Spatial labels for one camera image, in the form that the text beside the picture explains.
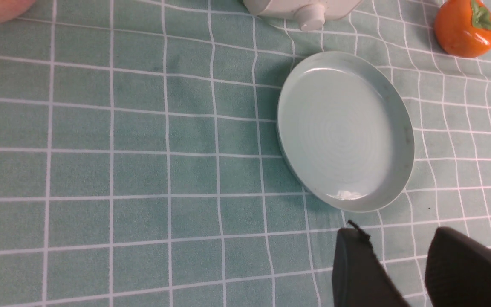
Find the white plastic bottle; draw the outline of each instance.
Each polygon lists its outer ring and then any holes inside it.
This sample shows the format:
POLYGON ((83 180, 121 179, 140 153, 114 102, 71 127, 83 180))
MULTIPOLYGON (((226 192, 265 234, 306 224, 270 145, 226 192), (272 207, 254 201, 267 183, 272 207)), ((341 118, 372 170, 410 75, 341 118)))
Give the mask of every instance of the white plastic bottle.
POLYGON ((302 31, 321 28, 326 20, 340 19, 361 0, 243 0, 256 16, 295 19, 302 31))

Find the table surface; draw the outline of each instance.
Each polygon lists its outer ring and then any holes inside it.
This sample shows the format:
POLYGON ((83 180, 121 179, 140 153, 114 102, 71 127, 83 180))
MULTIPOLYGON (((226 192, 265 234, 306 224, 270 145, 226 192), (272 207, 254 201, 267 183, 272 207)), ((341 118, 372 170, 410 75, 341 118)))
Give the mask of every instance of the table surface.
MULTIPOLYGON (((491 0, 485 0, 491 10, 491 0)), ((332 306, 352 219, 413 306, 450 226, 491 248, 491 51, 442 52, 435 0, 364 0, 321 31, 239 0, 38 0, 0 25, 0 306, 332 306), (275 111, 308 55, 392 81, 416 159, 368 214, 305 191, 275 111)))

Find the persimmon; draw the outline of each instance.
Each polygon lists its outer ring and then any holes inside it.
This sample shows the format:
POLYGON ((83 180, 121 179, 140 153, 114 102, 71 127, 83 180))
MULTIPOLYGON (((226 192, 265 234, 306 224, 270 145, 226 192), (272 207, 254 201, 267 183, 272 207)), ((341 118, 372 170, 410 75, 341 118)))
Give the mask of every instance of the persimmon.
POLYGON ((491 48, 491 12, 479 0, 448 0, 434 29, 439 45, 451 55, 475 58, 491 48))

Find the tablecloth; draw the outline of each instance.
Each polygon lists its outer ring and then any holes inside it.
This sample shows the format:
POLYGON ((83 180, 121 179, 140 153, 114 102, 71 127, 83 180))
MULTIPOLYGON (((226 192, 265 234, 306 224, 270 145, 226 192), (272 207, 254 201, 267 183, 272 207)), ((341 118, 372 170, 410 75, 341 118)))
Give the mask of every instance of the tablecloth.
POLYGON ((0 306, 329 307, 347 219, 430 305, 436 227, 491 248, 491 51, 445 54, 439 5, 364 0, 310 33, 239 0, 38 0, 1 24, 0 306), (283 81, 329 50, 413 124, 411 179, 376 212, 317 200, 277 144, 283 81))

